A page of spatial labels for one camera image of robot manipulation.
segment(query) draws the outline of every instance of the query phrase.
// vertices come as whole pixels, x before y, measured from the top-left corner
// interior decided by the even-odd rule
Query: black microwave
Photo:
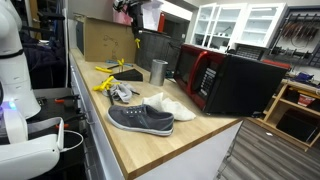
[[[287,69],[183,44],[174,79],[208,114],[263,112]]]

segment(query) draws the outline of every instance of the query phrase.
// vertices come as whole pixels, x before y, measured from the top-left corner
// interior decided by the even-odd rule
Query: blue light
[[[10,107],[12,110],[17,110],[16,104],[14,104],[14,102],[12,102],[12,101],[9,102],[9,107]]]

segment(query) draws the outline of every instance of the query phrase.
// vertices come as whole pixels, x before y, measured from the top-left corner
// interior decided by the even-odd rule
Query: stainless steel cup
[[[150,84],[162,86],[166,75],[168,62],[154,59],[151,65]]]

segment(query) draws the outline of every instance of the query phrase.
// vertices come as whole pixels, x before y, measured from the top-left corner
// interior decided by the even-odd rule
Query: sneaker sole
[[[107,113],[109,121],[116,126],[119,129],[127,130],[127,131],[134,131],[134,132],[143,132],[143,133],[149,133],[149,134],[154,134],[158,136],[169,136],[172,134],[173,128],[169,131],[159,131],[159,130],[154,130],[154,129],[142,129],[142,128],[131,128],[131,127],[126,127],[123,126],[119,123],[117,123],[110,115],[109,112]]]

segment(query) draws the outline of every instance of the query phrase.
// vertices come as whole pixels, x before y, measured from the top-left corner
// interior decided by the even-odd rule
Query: gray sneaker
[[[173,131],[173,115],[159,112],[146,104],[131,107],[113,105],[107,114],[110,122],[120,129],[159,136],[169,136]]]

